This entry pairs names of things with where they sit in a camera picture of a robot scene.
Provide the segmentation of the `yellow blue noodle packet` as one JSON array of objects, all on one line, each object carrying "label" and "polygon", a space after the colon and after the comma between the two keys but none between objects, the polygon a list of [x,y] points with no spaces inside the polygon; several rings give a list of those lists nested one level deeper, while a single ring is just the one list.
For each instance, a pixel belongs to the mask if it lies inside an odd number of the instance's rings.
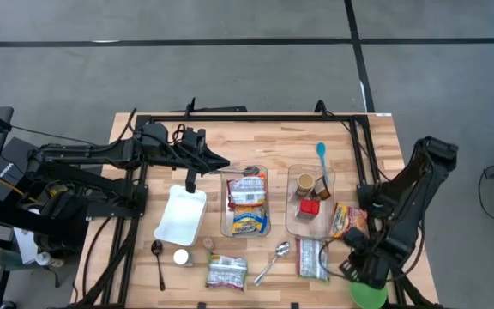
[{"label": "yellow blue noodle packet", "polygon": [[234,210],[231,232],[233,235],[244,233],[265,233],[268,216],[265,208],[260,206],[238,206]]}]

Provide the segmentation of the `olive fabric bundle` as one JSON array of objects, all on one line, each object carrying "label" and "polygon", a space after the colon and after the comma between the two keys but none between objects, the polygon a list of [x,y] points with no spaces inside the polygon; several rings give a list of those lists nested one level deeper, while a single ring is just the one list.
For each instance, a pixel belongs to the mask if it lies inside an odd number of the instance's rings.
[{"label": "olive fabric bundle", "polygon": [[24,264],[21,259],[21,254],[15,251],[5,250],[0,247],[0,266],[6,270],[23,270],[29,267]]}]

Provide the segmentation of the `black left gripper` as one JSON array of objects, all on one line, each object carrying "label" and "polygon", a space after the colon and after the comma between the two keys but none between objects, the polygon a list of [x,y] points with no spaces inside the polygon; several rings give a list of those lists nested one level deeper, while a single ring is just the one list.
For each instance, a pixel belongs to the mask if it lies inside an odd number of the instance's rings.
[{"label": "black left gripper", "polygon": [[[196,191],[196,175],[205,173],[208,169],[208,164],[200,157],[202,151],[202,138],[191,127],[177,128],[177,147],[185,156],[188,163],[188,172],[185,180],[185,188],[188,193]],[[207,157],[211,162],[209,165],[209,173],[220,174],[229,167],[230,161],[216,154],[209,148],[207,149]]]}]

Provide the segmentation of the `clear plastic bin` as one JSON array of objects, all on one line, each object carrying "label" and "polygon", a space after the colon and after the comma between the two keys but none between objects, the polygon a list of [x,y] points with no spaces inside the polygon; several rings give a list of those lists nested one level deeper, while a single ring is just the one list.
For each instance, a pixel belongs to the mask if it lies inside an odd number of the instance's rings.
[{"label": "clear plastic bin", "polygon": [[[268,216],[268,225],[265,233],[260,234],[257,232],[254,233],[244,233],[233,235],[231,232],[232,221],[234,216],[234,209],[229,209],[226,205],[227,202],[227,194],[226,194],[226,181],[228,179],[240,179],[243,177],[241,173],[226,173],[223,172],[220,174],[220,188],[221,188],[221,217],[220,217],[220,231],[221,233],[229,238],[256,238],[267,236],[271,231],[271,220],[270,220],[270,209],[269,209],[269,188],[268,188],[268,169],[261,165],[255,165],[260,169],[260,173],[257,175],[259,177],[265,178],[266,183],[266,202],[261,204]],[[225,169],[225,170],[243,170],[246,167],[240,167],[239,169]]]},{"label": "clear plastic bin", "polygon": [[310,199],[310,193],[305,197],[295,195],[297,189],[297,178],[301,173],[309,173],[316,181],[322,176],[322,167],[314,165],[293,165],[289,168],[287,176],[287,197],[286,197],[286,230],[300,238],[321,239],[330,235],[330,228],[333,221],[335,199],[334,180],[335,173],[330,167],[328,172],[328,188],[332,196],[320,203],[319,215],[313,220],[303,220],[295,216],[301,199]]}]

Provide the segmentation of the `orange white snack packet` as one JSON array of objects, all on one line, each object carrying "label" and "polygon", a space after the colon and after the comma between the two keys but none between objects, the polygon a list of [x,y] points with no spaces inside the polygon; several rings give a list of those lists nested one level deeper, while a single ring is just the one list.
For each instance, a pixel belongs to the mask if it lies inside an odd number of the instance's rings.
[{"label": "orange white snack packet", "polygon": [[257,206],[266,202],[265,178],[259,176],[234,179],[232,183],[233,202],[236,206]]}]

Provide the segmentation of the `jar with tan lid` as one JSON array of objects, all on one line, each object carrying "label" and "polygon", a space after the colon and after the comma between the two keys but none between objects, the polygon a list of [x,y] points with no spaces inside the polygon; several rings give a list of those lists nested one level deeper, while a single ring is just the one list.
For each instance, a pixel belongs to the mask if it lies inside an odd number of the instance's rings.
[{"label": "jar with tan lid", "polygon": [[315,184],[313,176],[309,173],[301,173],[297,178],[297,189],[295,195],[298,197],[307,196]]}]

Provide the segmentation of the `teal plastic spoon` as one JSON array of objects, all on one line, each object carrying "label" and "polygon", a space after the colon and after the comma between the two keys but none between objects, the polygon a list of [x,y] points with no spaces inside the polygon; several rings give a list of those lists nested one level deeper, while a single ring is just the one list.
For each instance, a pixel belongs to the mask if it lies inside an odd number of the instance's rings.
[{"label": "teal plastic spoon", "polygon": [[326,162],[325,162],[325,153],[326,153],[326,147],[323,142],[319,142],[316,145],[316,152],[320,158],[321,166],[322,166],[322,176],[324,178],[324,181],[328,183],[328,172],[327,172],[327,167],[326,167]]}]

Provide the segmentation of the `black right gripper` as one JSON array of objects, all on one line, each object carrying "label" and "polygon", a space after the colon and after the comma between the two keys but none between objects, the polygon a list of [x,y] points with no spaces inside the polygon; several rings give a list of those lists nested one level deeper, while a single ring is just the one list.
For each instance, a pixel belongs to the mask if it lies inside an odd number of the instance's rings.
[{"label": "black right gripper", "polygon": [[362,282],[371,288],[383,288],[389,274],[389,260],[380,247],[355,245],[351,257],[340,264],[340,270],[352,282]]}]

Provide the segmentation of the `green white purple packet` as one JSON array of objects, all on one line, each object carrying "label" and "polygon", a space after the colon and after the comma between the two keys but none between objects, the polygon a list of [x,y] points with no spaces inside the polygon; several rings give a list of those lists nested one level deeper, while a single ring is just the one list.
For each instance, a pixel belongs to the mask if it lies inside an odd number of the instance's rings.
[{"label": "green white purple packet", "polygon": [[232,288],[244,291],[247,273],[246,259],[210,253],[205,287]]}]

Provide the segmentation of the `red green white packet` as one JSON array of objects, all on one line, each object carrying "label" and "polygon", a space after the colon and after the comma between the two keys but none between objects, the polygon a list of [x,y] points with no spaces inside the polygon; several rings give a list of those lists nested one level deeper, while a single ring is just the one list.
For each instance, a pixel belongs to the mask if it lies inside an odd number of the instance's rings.
[{"label": "red green white packet", "polygon": [[317,239],[295,239],[296,273],[298,277],[327,282],[329,273],[327,250],[322,250],[323,242]]}]

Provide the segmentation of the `grey metal spoon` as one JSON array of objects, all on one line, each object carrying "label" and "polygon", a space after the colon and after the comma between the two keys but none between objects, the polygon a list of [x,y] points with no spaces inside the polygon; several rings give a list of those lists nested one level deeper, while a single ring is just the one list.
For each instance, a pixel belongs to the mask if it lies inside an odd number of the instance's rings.
[{"label": "grey metal spoon", "polygon": [[256,166],[248,166],[243,170],[225,170],[226,173],[241,173],[244,177],[257,176],[260,173],[260,169]]}]

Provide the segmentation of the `white lid jar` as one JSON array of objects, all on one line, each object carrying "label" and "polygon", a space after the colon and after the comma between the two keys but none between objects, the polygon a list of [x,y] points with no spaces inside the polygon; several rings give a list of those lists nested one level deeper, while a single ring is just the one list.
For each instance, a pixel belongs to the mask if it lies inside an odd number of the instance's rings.
[{"label": "white lid jar", "polygon": [[180,267],[190,267],[193,265],[192,254],[186,249],[177,249],[173,253],[173,261]]}]

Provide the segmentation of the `red square lid container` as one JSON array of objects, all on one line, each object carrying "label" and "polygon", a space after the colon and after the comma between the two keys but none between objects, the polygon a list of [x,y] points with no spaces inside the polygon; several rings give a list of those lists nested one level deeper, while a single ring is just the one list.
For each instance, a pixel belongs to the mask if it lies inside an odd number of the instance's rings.
[{"label": "red square lid container", "polygon": [[295,216],[303,220],[313,220],[319,215],[320,203],[317,200],[301,199]]}]

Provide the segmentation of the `black cardboard box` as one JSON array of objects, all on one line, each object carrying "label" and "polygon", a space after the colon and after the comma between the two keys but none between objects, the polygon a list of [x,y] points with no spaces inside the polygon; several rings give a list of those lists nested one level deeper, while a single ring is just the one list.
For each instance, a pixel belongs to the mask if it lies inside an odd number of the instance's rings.
[{"label": "black cardboard box", "polygon": [[27,156],[36,147],[13,137],[0,154],[0,201],[10,204],[44,203],[49,197],[67,191],[62,183],[50,185],[24,174]]}]

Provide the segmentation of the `yellow red noodle packet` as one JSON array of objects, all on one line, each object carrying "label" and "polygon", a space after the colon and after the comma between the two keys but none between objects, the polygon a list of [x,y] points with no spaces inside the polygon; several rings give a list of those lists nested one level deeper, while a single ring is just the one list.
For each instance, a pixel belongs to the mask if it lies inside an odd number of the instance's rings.
[{"label": "yellow red noodle packet", "polygon": [[337,203],[334,208],[330,235],[335,239],[341,239],[353,227],[365,235],[368,234],[366,212],[344,203]]}]

